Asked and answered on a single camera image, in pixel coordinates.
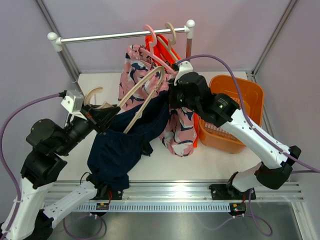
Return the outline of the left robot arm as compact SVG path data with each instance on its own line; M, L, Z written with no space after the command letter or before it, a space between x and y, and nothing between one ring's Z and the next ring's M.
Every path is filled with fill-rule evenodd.
M67 156L92 131L106 132L120 107L94 109L82 106L84 118L75 117L62 128L50 119L41 119L31 128L26 141L32 146L21 169L17 197L1 226L1 239L46 240L53 229L73 210L92 199L111 197L105 181L91 173L75 190L52 205L43 206Z

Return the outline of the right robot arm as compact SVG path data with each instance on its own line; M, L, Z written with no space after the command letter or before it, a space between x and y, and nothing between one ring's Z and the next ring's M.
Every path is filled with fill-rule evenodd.
M178 80L169 81L169 102L172 108L185 107L210 124L230 133L260 159L260 163L245 171L235 172L226 184L226 192L233 199L251 188L264 186L279 189L293 171L293 157L300 148L280 144L244 114L241 107L226 93L213 93L205 78L191 71Z

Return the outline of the navy blue shorts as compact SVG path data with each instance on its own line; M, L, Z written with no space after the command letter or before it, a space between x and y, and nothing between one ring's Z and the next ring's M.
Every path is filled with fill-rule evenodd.
M100 182L113 190L129 188L128 172L141 156L150 156L150 142L159 137L169 120L168 92L162 91L152 98L128 133L125 128L140 109L137 105L115 116L105 134L96 135L87 160L88 168Z

